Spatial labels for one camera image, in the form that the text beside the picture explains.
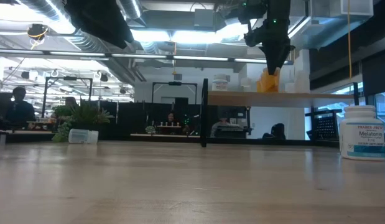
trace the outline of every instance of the yellow object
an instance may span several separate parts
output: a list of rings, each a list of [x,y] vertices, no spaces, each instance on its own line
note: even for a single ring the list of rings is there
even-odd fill
[[[265,68],[261,73],[260,80],[256,82],[257,92],[258,93],[278,92],[280,73],[281,73],[281,70],[277,68],[275,71],[275,74],[270,75],[268,74],[268,69]]]

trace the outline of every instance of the green plant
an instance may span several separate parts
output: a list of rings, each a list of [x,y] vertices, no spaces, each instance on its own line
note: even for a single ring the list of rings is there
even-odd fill
[[[65,122],[58,126],[58,132],[52,139],[54,142],[68,141],[72,123],[104,124],[109,123],[110,118],[114,118],[106,110],[100,110],[97,106],[91,106],[89,103],[82,103],[80,106],[70,108],[70,110],[70,116],[67,116]]]
[[[148,126],[145,128],[145,131],[148,133],[148,134],[155,134],[156,133],[156,130],[155,130],[155,127],[153,126]]]
[[[74,122],[81,124],[109,123],[109,119],[114,118],[106,110],[91,106],[89,103],[82,103],[79,107],[74,108],[72,112]]]
[[[72,119],[67,119],[63,124],[58,126],[57,133],[52,138],[53,142],[67,142],[69,137],[69,131],[72,126]]]
[[[56,106],[53,108],[53,110],[58,118],[72,115],[72,109],[69,106]]]
[[[97,114],[98,108],[89,103],[81,103],[80,106],[72,108],[73,120],[80,124],[95,124]]]
[[[104,124],[104,123],[110,123],[111,121],[109,119],[115,118],[114,116],[110,115],[109,112],[106,110],[102,109],[101,111],[98,112],[97,115],[97,124]]]

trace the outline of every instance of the robotic arm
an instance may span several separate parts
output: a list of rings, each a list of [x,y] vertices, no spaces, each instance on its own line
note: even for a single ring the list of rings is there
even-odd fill
[[[247,24],[249,32],[244,35],[246,45],[254,47],[262,43],[260,49],[267,58],[268,72],[275,73],[276,68],[282,68],[289,52],[294,49],[288,36],[291,0],[257,0],[250,4],[249,0],[239,7],[238,19]],[[252,30],[251,19],[260,19],[267,13],[260,28]]]

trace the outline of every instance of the supplement bottle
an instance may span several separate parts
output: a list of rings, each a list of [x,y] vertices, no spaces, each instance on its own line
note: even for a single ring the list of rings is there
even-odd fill
[[[347,159],[385,160],[384,124],[374,106],[349,106],[340,123],[340,152]]]

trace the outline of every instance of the fluorescent light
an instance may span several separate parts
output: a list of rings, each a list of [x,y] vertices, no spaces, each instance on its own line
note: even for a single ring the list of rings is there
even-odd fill
[[[90,88],[90,86],[74,86],[74,88]],[[93,86],[93,88],[105,89],[105,88],[109,88],[109,87],[107,87],[107,86]]]
[[[81,60],[109,60],[109,58],[81,57]]]
[[[41,50],[13,50],[13,49],[0,49],[0,53],[8,53],[8,54],[43,54]]]
[[[112,54],[112,57],[166,59],[166,55]]]
[[[170,41],[170,36],[163,30],[131,30],[134,40],[140,42]]]
[[[65,91],[70,91],[70,92],[72,92],[72,88],[66,87],[66,86],[61,86],[61,87],[60,87],[60,90],[65,90]]]
[[[172,41],[181,44],[212,44],[219,43],[221,38],[214,32],[202,31],[177,31]]]
[[[301,29],[303,29],[303,27],[311,21],[311,16],[308,16],[307,18],[305,18],[305,20],[298,26],[296,27],[296,29],[293,30],[293,32],[291,32],[289,34],[289,38],[292,38],[294,35],[296,35],[298,33],[298,31],[300,31]]]
[[[174,59],[180,59],[180,60],[209,60],[214,62],[226,62],[228,61],[228,58],[221,58],[221,57],[196,57],[196,56],[177,56],[174,55]]]
[[[267,63],[266,59],[250,59],[250,58],[236,58],[235,62],[245,62],[245,63]]]
[[[250,24],[253,27],[256,23],[257,19],[251,19]],[[216,35],[219,40],[229,39],[229,38],[238,38],[238,40],[243,39],[243,34],[248,33],[248,25],[242,25],[240,22],[236,22],[234,24],[230,24],[225,26],[224,28],[218,30]]]
[[[103,53],[86,53],[86,52],[50,52],[52,55],[63,55],[63,56],[82,56],[82,57],[104,57]]]

